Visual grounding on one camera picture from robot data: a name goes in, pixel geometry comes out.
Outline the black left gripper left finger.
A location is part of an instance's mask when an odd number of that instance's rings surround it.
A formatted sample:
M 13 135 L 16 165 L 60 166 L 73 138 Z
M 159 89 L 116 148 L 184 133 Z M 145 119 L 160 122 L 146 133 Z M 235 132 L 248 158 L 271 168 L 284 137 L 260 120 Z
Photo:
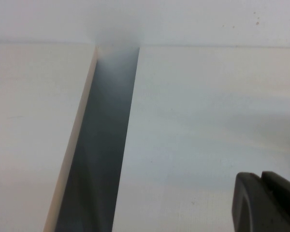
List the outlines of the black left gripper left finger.
M 236 232 L 268 232 L 277 209 L 261 178 L 253 173 L 238 173 L 235 179 L 232 219 Z

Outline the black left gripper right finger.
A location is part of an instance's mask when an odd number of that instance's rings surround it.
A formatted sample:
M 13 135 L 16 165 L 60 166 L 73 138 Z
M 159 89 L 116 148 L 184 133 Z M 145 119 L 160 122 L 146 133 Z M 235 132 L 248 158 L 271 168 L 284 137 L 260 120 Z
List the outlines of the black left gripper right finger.
M 262 172 L 261 180 L 278 205 L 278 211 L 290 225 L 290 181 L 271 171 Z

